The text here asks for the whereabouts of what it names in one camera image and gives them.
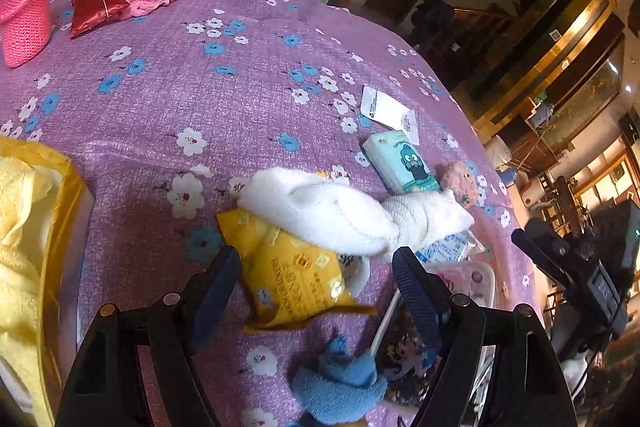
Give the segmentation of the pink fluffy plush toy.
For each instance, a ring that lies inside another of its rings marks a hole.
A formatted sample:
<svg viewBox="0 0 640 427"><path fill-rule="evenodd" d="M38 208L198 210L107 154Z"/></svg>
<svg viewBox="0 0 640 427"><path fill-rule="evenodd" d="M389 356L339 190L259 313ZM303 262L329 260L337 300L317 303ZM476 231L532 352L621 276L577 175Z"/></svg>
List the pink fluffy plush toy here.
<svg viewBox="0 0 640 427"><path fill-rule="evenodd" d="M462 161L451 161L442 168L439 185L450 190L457 203L469 208L477 203L478 185L471 169Z"/></svg>

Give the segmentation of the blue white wipe packet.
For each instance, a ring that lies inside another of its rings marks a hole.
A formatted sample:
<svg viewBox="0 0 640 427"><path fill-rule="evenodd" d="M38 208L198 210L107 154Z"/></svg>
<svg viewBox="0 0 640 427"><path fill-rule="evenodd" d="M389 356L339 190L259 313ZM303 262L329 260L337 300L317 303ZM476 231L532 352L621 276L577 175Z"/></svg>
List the blue white wipe packet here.
<svg viewBox="0 0 640 427"><path fill-rule="evenodd" d="M474 255L484 254L485 251L486 248L480 240L470 230L465 230L422 248L416 252L416 257L421 263L428 265L465 261Z"/></svg>

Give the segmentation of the white towel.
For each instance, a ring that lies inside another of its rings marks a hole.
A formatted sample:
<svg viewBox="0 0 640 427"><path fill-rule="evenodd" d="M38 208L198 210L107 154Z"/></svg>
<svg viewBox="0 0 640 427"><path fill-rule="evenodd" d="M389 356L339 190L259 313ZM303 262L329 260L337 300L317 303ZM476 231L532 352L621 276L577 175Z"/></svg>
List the white towel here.
<svg viewBox="0 0 640 427"><path fill-rule="evenodd" d="M450 190L379 202L355 187L282 167L256 172L238 205L307 243L347 256L390 259L400 247L420 251L474 225Z"/></svg>

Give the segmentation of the pink bottle knitted sleeve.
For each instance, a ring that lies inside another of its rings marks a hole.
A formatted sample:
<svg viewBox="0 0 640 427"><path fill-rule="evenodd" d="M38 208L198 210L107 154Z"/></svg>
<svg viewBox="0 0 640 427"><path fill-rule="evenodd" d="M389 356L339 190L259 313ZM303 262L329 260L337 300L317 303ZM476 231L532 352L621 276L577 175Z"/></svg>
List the pink bottle knitted sleeve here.
<svg viewBox="0 0 640 427"><path fill-rule="evenodd" d="M50 0L1 0L1 47L9 68L32 60L51 37Z"/></svg>

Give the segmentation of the gold storage box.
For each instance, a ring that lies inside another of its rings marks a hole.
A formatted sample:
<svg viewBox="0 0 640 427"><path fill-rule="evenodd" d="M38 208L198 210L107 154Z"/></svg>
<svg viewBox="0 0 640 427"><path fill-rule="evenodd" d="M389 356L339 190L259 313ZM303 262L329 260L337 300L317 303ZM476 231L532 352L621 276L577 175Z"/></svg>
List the gold storage box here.
<svg viewBox="0 0 640 427"><path fill-rule="evenodd" d="M40 275L37 347L41 384L54 423L79 343L78 294L94 198L70 158L37 142L1 140L1 160L13 157L50 172L56 187ZM1 359L1 381L17 399L28 425L36 424L26 388Z"/></svg>

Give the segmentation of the clear cartoon zip pouch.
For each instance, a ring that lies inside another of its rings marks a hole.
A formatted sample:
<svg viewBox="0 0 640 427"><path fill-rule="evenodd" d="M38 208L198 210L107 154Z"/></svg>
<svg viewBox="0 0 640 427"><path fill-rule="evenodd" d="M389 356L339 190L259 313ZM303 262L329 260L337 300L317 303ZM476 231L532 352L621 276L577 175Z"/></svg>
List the clear cartoon zip pouch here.
<svg viewBox="0 0 640 427"><path fill-rule="evenodd" d="M422 263L421 268L439 277L450 294L463 294L481 307L497 302L496 276L485 262ZM387 389L380 407L404 416L415 414L434 381L446 346L448 317L426 304L432 327L424 336L414 323L401 292L395 291L371 343L370 352Z"/></svg>

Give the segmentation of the yellow towel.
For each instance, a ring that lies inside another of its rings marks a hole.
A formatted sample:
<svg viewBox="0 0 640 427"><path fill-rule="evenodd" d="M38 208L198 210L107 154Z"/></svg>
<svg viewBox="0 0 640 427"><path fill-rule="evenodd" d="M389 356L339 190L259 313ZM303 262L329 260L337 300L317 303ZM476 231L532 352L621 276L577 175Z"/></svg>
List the yellow towel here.
<svg viewBox="0 0 640 427"><path fill-rule="evenodd" d="M38 360L40 275L56 197L50 172L1 161L1 358L26 388L32 415L50 426Z"/></svg>

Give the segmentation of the purple floral tablecloth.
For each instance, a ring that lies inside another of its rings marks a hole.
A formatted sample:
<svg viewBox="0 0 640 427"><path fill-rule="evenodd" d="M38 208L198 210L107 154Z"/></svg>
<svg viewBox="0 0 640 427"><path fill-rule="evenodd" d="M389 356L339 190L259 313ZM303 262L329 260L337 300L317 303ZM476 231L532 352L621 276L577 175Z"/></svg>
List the purple floral tablecloth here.
<svg viewBox="0 0 640 427"><path fill-rule="evenodd" d="M474 230L500 305L533 303L533 265L511 243L506 189L462 110L401 38L316 0L178 0L70 38L73 0L50 0L51 37L1 71L1 130L70 156L96 202L78 296L137 306L214 252L230 180L317 171L375 197L361 144L364 86L418 116L427 166L461 160L485 185Z"/></svg>

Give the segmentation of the yellow snack packet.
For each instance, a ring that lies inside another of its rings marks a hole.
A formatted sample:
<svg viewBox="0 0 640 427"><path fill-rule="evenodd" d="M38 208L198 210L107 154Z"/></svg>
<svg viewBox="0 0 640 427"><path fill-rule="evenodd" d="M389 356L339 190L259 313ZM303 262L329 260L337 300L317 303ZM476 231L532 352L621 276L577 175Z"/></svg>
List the yellow snack packet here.
<svg viewBox="0 0 640 427"><path fill-rule="evenodd" d="M218 213L217 222L224 243L239 254L241 282L252 299L248 333L298 331L328 313L376 313L349 294L332 251L242 208Z"/></svg>

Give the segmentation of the blue cloth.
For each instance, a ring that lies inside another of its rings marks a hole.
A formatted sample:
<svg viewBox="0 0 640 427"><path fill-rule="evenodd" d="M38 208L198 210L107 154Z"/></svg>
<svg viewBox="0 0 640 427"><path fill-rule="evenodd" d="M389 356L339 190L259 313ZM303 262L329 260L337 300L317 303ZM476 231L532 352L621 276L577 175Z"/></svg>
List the blue cloth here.
<svg viewBox="0 0 640 427"><path fill-rule="evenodd" d="M387 390L387 379L378 373L372 355L354 357L347 348L347 337L336 336L314 363L299 367L292 379L293 397L320 424L360 421Z"/></svg>

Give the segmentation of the white plastic bucket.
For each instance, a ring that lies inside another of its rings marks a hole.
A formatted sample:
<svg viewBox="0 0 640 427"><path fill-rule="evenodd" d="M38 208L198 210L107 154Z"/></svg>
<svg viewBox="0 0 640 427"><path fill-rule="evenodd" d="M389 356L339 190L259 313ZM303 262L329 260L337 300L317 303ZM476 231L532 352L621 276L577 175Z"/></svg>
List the white plastic bucket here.
<svg viewBox="0 0 640 427"><path fill-rule="evenodd" d="M512 159L510 148L498 134L493 136L484 147L491 166L495 170L500 170L505 165L508 165Z"/></svg>

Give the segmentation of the small white sachet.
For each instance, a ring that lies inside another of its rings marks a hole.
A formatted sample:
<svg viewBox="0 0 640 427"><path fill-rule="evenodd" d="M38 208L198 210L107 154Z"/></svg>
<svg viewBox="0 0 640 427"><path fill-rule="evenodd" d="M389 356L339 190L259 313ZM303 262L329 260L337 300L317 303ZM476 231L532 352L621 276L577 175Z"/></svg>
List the small white sachet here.
<svg viewBox="0 0 640 427"><path fill-rule="evenodd" d="M372 87L364 86L360 102L360 113L378 124L392 130L401 130L413 145L420 144L418 118L413 109L390 95Z"/></svg>

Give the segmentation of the red satin pouch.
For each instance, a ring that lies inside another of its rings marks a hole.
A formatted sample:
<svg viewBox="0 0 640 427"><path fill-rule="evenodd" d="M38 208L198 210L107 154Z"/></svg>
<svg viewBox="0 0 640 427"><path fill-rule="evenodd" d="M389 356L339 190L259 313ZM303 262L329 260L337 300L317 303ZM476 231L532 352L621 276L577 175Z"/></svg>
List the red satin pouch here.
<svg viewBox="0 0 640 427"><path fill-rule="evenodd" d="M127 0L73 0L70 38L79 37L103 24L116 20L129 3Z"/></svg>

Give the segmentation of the teal tissue pack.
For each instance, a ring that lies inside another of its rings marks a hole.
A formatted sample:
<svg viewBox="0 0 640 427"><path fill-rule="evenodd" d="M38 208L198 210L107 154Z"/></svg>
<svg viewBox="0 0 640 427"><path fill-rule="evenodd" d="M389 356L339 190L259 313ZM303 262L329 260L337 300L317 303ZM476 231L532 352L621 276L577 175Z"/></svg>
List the teal tissue pack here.
<svg viewBox="0 0 640 427"><path fill-rule="evenodd" d="M362 149L390 193L440 190L434 174L404 132L372 134L363 142Z"/></svg>

